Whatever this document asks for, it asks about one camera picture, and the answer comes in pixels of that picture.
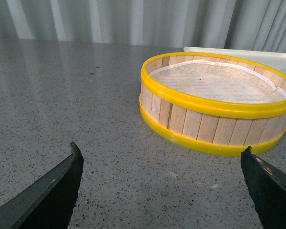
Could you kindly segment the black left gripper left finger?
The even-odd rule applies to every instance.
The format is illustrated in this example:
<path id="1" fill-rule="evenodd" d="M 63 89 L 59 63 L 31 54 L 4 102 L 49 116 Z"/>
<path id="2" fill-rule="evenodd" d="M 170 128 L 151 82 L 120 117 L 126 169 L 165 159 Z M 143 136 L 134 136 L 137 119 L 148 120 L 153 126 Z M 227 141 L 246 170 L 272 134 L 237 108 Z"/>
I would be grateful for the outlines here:
<path id="1" fill-rule="evenodd" d="M 71 154 L 16 197 L 0 206 L 0 229 L 66 229 L 82 179 L 84 159 L 70 143 Z"/>

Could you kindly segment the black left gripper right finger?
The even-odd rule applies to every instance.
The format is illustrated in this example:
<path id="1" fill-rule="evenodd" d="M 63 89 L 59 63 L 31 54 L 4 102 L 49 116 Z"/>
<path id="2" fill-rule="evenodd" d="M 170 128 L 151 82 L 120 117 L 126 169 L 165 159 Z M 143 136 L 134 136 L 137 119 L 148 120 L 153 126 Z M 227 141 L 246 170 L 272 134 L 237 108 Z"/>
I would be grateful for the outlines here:
<path id="1" fill-rule="evenodd" d="M 241 153 L 241 169 L 265 229 L 286 229 L 286 173 L 252 153 Z"/>

